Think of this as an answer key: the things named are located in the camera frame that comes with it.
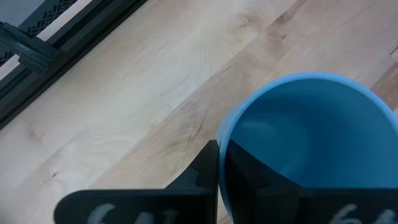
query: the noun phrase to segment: printed number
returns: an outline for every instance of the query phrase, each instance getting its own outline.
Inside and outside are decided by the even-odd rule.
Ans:
[[[90,213],[90,216],[88,217],[87,224],[106,224],[103,223],[103,218],[115,208],[114,205],[107,203],[103,205],[99,205],[94,210]],[[163,220],[163,224],[174,224],[175,219],[178,215],[178,211],[174,209],[169,209],[166,210],[163,213],[163,216],[165,217]],[[134,222],[134,224],[153,224],[155,223],[155,216],[149,212],[141,212],[137,220]]]
[[[330,224],[362,224],[362,222],[356,218],[345,218],[350,212],[355,211],[357,206],[354,204],[348,204],[344,206],[330,221]],[[398,224],[394,221],[396,214],[394,211],[386,209],[382,212],[377,220],[373,224]]]

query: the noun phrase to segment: black plastic part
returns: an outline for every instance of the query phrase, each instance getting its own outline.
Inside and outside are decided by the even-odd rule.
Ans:
[[[396,189],[304,189],[297,220],[308,224],[394,224],[398,223],[397,212]]]
[[[303,188],[273,171],[234,141],[225,180],[235,224],[397,223],[397,189]]]
[[[225,184],[234,223],[294,223],[299,186],[230,140]]]
[[[216,141],[209,141],[188,168],[163,190],[72,193],[58,203],[55,223],[216,223],[218,154]]]
[[[92,0],[46,41],[60,53],[44,75],[19,65],[0,80],[0,129],[145,2]]]
[[[19,62],[32,72],[43,75],[55,59],[58,50],[43,40],[31,39],[18,28],[0,22],[0,42],[12,48],[19,55]]]
[[[45,0],[24,22],[13,25],[18,26],[18,29],[26,33],[30,38],[34,38],[76,1]],[[13,55],[14,52],[10,47],[0,45],[0,66]]]

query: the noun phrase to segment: black frame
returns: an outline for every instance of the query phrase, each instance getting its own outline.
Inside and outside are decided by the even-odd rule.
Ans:
[[[35,11],[18,26],[30,38],[42,32],[48,25],[64,13],[77,0],[45,0]],[[0,48],[0,66],[7,62],[14,52],[8,46]]]
[[[48,67],[35,69],[32,66],[37,62],[34,60],[35,55],[28,57],[28,60],[20,58],[21,64],[0,80],[0,129],[145,2],[146,0],[92,0],[45,41],[47,48],[58,51]],[[2,41],[12,47],[9,41]],[[21,55],[18,48],[14,50]]]

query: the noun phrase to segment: blue cup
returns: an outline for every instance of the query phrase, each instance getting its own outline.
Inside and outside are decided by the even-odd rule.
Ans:
[[[302,187],[398,188],[398,122],[373,92],[347,78],[310,72],[266,84],[217,130],[220,189],[230,139]]]

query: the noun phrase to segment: wooden table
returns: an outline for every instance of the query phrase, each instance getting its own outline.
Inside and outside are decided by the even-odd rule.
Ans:
[[[165,187],[227,111],[284,75],[344,75],[395,110],[397,9],[148,0],[0,132],[0,223],[52,223],[55,204],[80,189]],[[229,222],[221,199],[218,213]]]

